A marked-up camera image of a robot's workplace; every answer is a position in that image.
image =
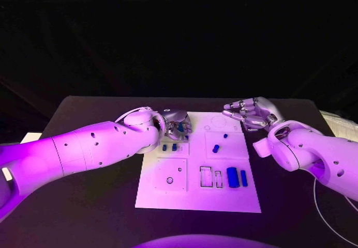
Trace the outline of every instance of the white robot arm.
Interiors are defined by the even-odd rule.
[[[239,108],[239,113],[229,109]],[[287,170],[306,170],[319,182],[358,201],[358,143],[327,137],[306,124],[283,119],[264,98],[251,98],[224,106],[222,114],[241,121],[247,131],[265,129],[267,138],[254,143],[260,157],[273,155]]]
[[[59,136],[0,146],[0,221],[46,183],[105,167],[135,153],[150,152],[164,135],[185,142],[186,133],[190,133],[186,111],[156,112],[141,107],[115,122],[105,121]]]

